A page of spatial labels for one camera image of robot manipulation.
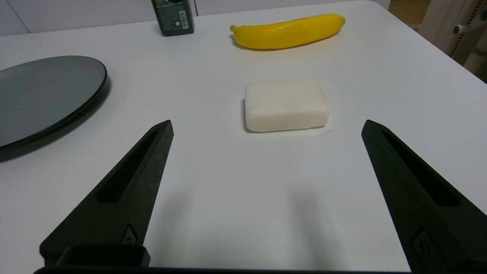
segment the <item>bottle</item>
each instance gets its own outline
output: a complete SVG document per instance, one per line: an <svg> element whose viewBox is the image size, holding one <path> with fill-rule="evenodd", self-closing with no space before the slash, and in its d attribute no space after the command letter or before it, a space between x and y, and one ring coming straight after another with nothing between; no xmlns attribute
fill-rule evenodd
<svg viewBox="0 0 487 274"><path fill-rule="evenodd" d="M151 0L164 36L194 32L193 15L188 0Z"/></svg>

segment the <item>white soap bar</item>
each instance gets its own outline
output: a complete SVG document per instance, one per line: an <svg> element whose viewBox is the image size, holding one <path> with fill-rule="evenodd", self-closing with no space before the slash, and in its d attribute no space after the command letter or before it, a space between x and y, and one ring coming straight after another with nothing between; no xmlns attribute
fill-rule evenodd
<svg viewBox="0 0 487 274"><path fill-rule="evenodd" d="M328 122L328 105L315 81L260 83L245 89L245 124L254 132L307 129Z"/></svg>

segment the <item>yellow banana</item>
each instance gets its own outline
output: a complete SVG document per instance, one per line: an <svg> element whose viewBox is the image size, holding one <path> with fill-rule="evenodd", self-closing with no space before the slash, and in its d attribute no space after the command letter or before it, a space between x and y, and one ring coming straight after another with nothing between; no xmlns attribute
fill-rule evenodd
<svg viewBox="0 0 487 274"><path fill-rule="evenodd" d="M235 41L251 49L282 49L311 43L340 31L345 18L322 14L286 22L257 26L231 25Z"/></svg>

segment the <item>white table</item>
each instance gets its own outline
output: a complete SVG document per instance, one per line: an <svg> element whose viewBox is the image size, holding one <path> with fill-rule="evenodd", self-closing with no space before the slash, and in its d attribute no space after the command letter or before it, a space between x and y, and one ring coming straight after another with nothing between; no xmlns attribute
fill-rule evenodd
<svg viewBox="0 0 487 274"><path fill-rule="evenodd" d="M243 50L229 38L231 24L320 13L347 23L328 40L282 51ZM166 119L174 141L144 243L152 266L407 271L360 136L366 119L388 126L487 211L485 84L378 4L195 24L194 34L169 38L155 22L0 37L0 69L84 55L102 61L112 80L104 105L81 126L0 163L0 273L42 267L41 241ZM330 124L246 132L245 86L290 79L321 83Z"/></svg>

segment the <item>black plate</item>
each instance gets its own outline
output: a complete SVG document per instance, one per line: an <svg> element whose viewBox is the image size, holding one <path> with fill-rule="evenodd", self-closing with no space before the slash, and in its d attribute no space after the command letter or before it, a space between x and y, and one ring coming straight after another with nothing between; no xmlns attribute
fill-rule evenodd
<svg viewBox="0 0 487 274"><path fill-rule="evenodd" d="M73 118L107 79L100 61L62 56L0 71L0 149L49 134Z"/></svg>

